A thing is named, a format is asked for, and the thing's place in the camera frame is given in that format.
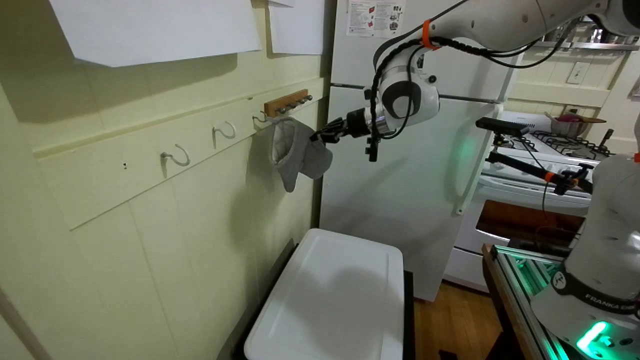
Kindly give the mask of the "white gas stove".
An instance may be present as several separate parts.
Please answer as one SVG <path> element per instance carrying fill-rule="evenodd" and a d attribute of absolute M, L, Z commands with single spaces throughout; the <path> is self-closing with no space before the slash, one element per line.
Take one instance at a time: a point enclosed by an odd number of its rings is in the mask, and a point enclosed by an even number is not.
<path fill-rule="evenodd" d="M 601 141 L 552 132 L 548 114 L 505 111 L 500 120 L 529 128 L 524 137 L 505 135 L 498 152 L 549 173 L 576 173 L 610 156 L 608 129 Z M 471 203 L 462 217 L 444 280 L 481 292 L 485 244 L 512 246 L 561 256 L 580 237 L 591 203 L 579 187 L 554 193 L 554 184 L 500 162 L 486 162 Z"/>

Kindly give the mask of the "small white paper sheet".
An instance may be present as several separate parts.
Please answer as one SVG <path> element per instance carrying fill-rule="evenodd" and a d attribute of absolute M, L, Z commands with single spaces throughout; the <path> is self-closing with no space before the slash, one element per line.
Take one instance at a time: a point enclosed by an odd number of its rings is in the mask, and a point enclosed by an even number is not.
<path fill-rule="evenodd" d="M 326 0 L 268 0 L 274 54 L 320 56 Z"/>

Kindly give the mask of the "metal pot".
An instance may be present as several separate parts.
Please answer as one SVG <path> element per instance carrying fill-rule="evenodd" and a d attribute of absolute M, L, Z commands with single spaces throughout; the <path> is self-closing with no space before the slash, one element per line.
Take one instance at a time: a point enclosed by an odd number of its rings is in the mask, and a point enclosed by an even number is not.
<path fill-rule="evenodd" d="M 587 127 L 585 119 L 574 112 L 550 116 L 550 129 L 555 136 L 576 138 L 581 136 Z"/>

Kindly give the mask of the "large white paper sheet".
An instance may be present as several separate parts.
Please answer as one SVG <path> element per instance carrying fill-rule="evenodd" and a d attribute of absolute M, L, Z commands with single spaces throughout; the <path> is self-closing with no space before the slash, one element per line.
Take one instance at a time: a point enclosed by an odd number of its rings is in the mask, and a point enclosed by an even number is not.
<path fill-rule="evenodd" d="M 123 68 L 262 48 L 250 0 L 49 0 L 78 60 Z"/>

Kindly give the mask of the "oven door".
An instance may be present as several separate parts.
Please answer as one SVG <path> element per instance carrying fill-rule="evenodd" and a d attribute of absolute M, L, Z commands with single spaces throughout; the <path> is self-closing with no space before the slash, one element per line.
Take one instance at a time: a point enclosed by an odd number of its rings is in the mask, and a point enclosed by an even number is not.
<path fill-rule="evenodd" d="M 553 185 L 482 175 L 455 248 L 479 254 L 484 244 L 491 244 L 565 254 L 581 236 L 590 201 L 582 191 L 558 195 Z"/>

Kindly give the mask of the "white wall switch plate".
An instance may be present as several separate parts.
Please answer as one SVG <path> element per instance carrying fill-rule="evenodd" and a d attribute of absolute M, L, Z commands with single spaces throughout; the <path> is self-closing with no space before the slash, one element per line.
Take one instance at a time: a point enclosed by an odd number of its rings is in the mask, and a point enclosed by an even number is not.
<path fill-rule="evenodd" d="M 583 80 L 585 79 L 586 73 L 589 69 L 590 63 L 586 62 L 576 62 L 573 65 L 569 75 L 567 76 L 566 83 L 572 85 L 581 85 Z"/>

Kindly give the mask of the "printed flyer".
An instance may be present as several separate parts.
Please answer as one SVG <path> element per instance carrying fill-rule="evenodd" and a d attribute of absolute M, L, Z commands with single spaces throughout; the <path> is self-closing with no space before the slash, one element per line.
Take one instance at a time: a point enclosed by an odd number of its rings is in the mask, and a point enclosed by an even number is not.
<path fill-rule="evenodd" d="M 348 0 L 345 34 L 391 39 L 400 34 L 407 0 Z"/>

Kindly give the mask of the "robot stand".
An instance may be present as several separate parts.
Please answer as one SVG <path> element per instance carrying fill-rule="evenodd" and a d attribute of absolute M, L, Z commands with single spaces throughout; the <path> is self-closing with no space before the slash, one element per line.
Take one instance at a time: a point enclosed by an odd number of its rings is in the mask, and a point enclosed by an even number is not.
<path fill-rule="evenodd" d="M 483 272 L 503 328 L 491 359 L 640 360 L 637 255 L 485 244 Z"/>

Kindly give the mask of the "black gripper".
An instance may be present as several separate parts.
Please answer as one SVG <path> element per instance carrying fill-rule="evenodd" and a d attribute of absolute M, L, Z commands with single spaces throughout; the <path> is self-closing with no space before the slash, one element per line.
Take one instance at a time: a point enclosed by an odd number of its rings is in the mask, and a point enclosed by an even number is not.
<path fill-rule="evenodd" d="M 338 117 L 310 136 L 310 142 L 337 144 L 345 135 L 354 139 L 371 135 L 370 109 L 359 108 L 346 114 L 345 120 Z"/>

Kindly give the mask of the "white plastic bin lid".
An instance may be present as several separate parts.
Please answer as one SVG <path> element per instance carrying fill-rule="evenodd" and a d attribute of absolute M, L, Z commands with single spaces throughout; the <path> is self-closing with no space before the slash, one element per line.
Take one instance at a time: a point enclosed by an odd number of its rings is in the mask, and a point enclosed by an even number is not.
<path fill-rule="evenodd" d="M 311 228 L 270 291 L 247 360 L 403 360 L 403 255 Z"/>

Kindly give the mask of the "white refrigerator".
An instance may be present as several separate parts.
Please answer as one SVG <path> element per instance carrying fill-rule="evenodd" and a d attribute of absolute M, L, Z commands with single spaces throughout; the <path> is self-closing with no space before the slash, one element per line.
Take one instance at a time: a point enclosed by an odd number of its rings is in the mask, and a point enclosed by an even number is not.
<path fill-rule="evenodd" d="M 464 0 L 406 0 L 394 38 L 346 35 L 348 0 L 337 0 L 327 120 L 368 107 L 375 71 L 385 55 L 422 35 L 423 21 L 453 13 Z M 433 301 L 454 248 L 463 214 L 483 168 L 490 133 L 475 123 L 503 110 L 519 55 L 505 66 L 454 48 L 407 48 L 382 75 L 378 128 L 401 130 L 365 153 L 367 136 L 330 145 L 323 175 L 320 227 L 402 252 L 414 296 Z"/>

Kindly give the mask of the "grey oven mitt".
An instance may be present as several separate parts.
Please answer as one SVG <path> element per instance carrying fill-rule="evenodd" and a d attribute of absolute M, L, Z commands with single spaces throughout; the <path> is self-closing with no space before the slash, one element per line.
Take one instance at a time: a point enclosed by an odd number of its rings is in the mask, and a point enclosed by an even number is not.
<path fill-rule="evenodd" d="M 285 191 L 295 191 L 299 174 L 322 178 L 332 165 L 333 153 L 322 141 L 312 140 L 314 129 L 293 117 L 277 119 L 273 126 L 270 162 Z"/>

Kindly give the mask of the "wooden peg rack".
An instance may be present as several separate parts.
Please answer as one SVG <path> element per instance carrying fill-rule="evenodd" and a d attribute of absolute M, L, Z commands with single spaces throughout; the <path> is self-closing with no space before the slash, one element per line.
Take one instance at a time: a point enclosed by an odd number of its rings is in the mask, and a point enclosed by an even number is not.
<path fill-rule="evenodd" d="M 313 100 L 308 89 L 300 89 L 277 99 L 267 101 L 263 105 L 263 114 L 267 117 L 285 116 L 288 112 Z"/>

